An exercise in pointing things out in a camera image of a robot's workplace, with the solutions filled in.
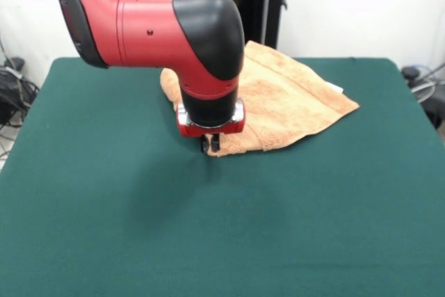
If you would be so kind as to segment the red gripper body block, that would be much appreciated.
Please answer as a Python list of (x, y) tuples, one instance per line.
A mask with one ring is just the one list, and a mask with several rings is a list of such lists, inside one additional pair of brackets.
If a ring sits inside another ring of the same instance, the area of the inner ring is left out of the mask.
[(245, 104), (242, 99), (235, 103), (235, 109), (228, 122), (219, 127), (203, 127), (193, 123), (183, 103), (178, 103), (176, 121), (179, 132), (185, 137), (200, 137), (207, 134), (237, 134), (243, 131), (246, 120)]

